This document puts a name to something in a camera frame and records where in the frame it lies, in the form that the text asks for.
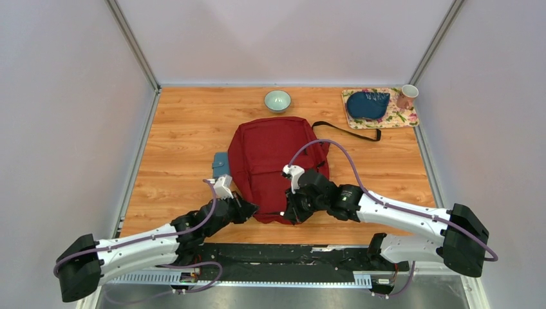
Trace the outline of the aluminium frame rail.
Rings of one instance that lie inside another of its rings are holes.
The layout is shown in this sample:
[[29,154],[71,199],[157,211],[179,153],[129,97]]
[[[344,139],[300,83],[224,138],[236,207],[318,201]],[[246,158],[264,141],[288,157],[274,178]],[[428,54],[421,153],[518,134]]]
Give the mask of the aluminium frame rail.
[[176,268],[118,276],[79,308],[478,308],[445,267],[365,246],[206,243]]

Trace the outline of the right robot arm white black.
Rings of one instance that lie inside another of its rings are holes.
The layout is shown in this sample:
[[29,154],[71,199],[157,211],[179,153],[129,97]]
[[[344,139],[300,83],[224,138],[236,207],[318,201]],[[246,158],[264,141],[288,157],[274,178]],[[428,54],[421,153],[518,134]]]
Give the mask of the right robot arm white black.
[[356,185],[336,185],[315,170],[286,165],[290,181],[283,217],[302,223],[325,211],[340,221],[378,223],[410,232],[410,236],[377,233],[370,241],[367,260],[377,270],[390,263],[427,261],[442,263],[467,277],[480,277],[487,257],[489,231],[467,206],[452,209],[423,207],[386,198]]

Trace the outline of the small blue wallet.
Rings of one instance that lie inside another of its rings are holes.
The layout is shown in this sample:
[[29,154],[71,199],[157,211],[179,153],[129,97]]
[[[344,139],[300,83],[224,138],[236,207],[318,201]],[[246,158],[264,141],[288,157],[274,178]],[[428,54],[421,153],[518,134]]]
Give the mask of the small blue wallet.
[[212,177],[219,178],[223,175],[230,175],[229,158],[227,152],[214,154],[212,161]]

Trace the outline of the dark blue leaf plate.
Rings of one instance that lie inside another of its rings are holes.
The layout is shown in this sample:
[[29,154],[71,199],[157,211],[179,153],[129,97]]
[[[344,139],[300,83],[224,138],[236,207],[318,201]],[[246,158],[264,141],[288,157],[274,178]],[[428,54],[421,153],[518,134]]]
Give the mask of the dark blue leaf plate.
[[352,118],[377,120],[386,114],[389,102],[389,93],[357,91],[348,97],[346,110]]

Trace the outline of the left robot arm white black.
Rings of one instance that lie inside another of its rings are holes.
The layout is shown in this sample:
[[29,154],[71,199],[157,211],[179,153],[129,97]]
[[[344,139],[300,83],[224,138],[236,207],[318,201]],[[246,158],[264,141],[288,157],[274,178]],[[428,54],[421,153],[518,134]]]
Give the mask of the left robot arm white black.
[[258,209],[238,195],[213,198],[200,209],[147,232],[100,240],[92,234],[80,236],[56,259],[53,268],[62,301],[78,301],[104,283],[143,268],[174,262],[189,267],[196,261],[195,248],[205,238],[231,223],[245,223]]

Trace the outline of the floral rectangular tray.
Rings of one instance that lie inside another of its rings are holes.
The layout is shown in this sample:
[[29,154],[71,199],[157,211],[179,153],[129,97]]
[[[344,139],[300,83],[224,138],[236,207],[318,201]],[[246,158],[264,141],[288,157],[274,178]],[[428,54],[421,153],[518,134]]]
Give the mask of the floral rectangular tray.
[[[387,129],[395,127],[415,127],[419,124],[419,117],[415,108],[400,109],[397,107],[397,99],[400,93],[400,87],[397,88],[361,88],[344,89],[341,92],[343,106],[346,114],[347,123],[352,129]],[[390,94],[386,114],[377,120],[368,120],[363,118],[352,118],[346,110],[346,101],[350,95],[357,91],[384,92]]]

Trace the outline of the dark red student backpack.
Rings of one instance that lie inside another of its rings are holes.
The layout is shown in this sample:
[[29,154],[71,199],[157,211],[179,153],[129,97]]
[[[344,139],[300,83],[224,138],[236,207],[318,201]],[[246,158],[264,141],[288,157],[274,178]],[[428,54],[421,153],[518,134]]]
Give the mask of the dark red student backpack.
[[[254,214],[257,221],[292,225],[283,219],[285,191],[290,189],[290,180],[282,174],[285,165],[313,169],[330,180],[328,153],[334,141],[317,137],[314,129],[321,124],[309,124],[300,117],[273,117],[246,122],[236,129],[227,151],[230,172],[243,198],[259,207]],[[341,221],[358,222],[362,189],[350,184],[337,186],[341,192],[325,212]]]

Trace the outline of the pink floral mug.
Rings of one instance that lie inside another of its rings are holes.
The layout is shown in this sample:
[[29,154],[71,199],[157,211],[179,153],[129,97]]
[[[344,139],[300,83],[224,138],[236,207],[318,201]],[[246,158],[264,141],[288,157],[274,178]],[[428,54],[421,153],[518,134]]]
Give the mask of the pink floral mug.
[[397,107],[400,109],[409,109],[413,106],[414,100],[418,97],[419,90],[411,84],[403,85],[397,99]]

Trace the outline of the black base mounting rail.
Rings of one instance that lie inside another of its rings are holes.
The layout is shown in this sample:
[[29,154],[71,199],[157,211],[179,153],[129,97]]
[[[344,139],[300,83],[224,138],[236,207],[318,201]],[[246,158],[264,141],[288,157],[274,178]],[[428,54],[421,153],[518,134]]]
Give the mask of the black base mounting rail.
[[176,266],[201,263],[199,278],[222,281],[283,283],[348,283],[354,272],[394,273],[396,267],[367,247],[328,248],[322,245],[204,243],[185,251]]

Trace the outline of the pale green ceramic bowl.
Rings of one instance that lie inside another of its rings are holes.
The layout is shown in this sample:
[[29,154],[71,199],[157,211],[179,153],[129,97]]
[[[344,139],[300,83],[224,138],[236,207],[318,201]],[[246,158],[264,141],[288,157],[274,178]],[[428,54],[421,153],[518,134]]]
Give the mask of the pale green ceramic bowl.
[[264,104],[272,113],[284,113],[291,103],[291,96],[283,90],[270,91],[264,97]]

